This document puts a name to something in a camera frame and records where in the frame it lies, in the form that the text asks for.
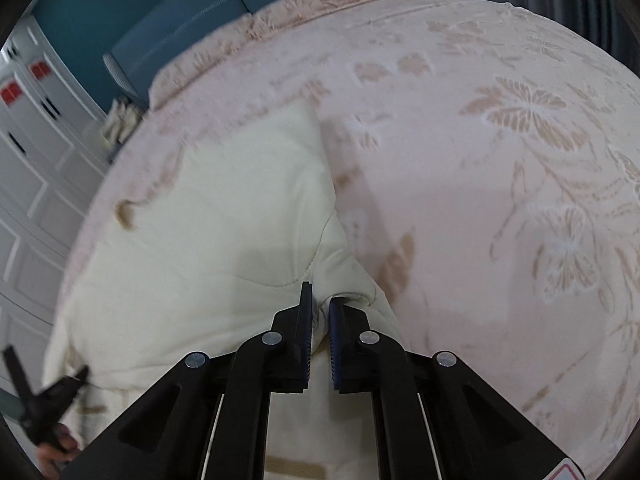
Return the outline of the person's left hand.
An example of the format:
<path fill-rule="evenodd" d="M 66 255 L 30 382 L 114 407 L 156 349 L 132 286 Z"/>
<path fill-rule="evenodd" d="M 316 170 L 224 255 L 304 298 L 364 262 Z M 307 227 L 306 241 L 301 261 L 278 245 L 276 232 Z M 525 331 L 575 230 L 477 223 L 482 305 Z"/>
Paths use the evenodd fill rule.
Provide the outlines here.
<path fill-rule="evenodd" d="M 47 480 L 58 480 L 60 465 L 72 462 L 81 453 L 78 441 L 65 425 L 57 424 L 54 434 L 58 438 L 58 445 L 44 442 L 36 448 L 38 468 Z"/>

